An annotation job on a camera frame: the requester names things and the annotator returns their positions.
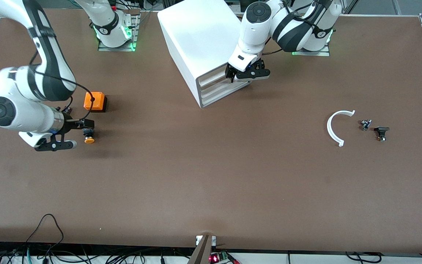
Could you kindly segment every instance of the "green led light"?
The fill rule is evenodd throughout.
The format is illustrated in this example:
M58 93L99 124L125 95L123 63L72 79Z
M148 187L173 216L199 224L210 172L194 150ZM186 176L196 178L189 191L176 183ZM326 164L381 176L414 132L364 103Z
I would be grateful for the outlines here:
M122 26L122 31L127 39L131 38L131 29Z
M330 37L332 37L332 34L333 34L333 30L332 30L332 31L330 31L330 34L328 35L328 40L327 40L327 43L328 43L328 42L330 42Z

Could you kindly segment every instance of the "black clamp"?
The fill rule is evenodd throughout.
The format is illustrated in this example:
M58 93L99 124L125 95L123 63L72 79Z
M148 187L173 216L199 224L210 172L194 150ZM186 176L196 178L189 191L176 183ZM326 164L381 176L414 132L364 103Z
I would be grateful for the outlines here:
M38 147L35 147L36 151L57 151L62 149L73 149L76 147L76 142L73 140L64 140L65 134L68 133L71 129L94 129L95 122L90 119L76 119L72 120L71 116L65 111L62 111L63 117L65 119L63 127L56 133L52 134L50 137L50 142L47 142L46 139L40 140L37 143ZM60 135L61 140L57 140L56 136Z
M372 119L362 120L360 122L361 124L360 128L362 129L362 131L367 131L369 129L370 123L372 123Z
M249 65L245 71L236 70L232 65L227 64L226 78L230 78L234 82L234 77L237 79L255 79L259 77L266 77L270 75L270 70L265 69L265 63L262 59L257 60L252 65Z
M389 130L390 130L389 127L384 127L384 126L380 126L380 127L378 126L378 127L374 128L374 131L379 134L377 139L379 139L381 142L384 142L386 140L385 132L387 132Z

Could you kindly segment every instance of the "orange box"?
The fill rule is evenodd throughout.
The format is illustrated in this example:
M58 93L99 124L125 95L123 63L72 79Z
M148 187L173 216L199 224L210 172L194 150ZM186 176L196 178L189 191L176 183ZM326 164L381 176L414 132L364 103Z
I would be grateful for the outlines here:
M104 95L103 92L92 92L92 96L94 97L94 104L92 105L91 112L98 113L98 112L106 112L107 111L107 97ZM84 98L84 108L89 110L90 108L90 95L86 92L86 97Z

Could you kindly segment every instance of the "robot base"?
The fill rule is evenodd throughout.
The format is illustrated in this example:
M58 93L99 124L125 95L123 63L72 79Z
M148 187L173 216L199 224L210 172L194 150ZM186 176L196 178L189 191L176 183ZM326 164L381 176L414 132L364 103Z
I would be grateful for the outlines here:
M139 15L130 15L128 17L131 18L131 21L127 21L125 27L123 27L125 37L129 38L123 45L119 47L107 47L102 42L99 41L99 46L97 50L99 51L135 51L136 50L136 42L138 40L138 32L139 32L139 22L141 19L141 13Z
M330 49L328 48L328 44L327 44L321 50L310 51L306 49L301 49L296 52L293 52L293 55L328 57L330 56Z

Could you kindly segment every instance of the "floor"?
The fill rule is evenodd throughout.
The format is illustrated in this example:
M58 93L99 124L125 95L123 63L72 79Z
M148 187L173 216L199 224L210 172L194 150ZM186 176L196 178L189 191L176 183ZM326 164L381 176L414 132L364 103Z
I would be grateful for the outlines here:
M394 0L359 0L352 14L395 15L392 1ZM44 8L78 8L74 0L38 0L38 2ZM397 0L397 2L402 15L417 15L422 12L422 0ZM160 8L161 4L154 6L155 10Z

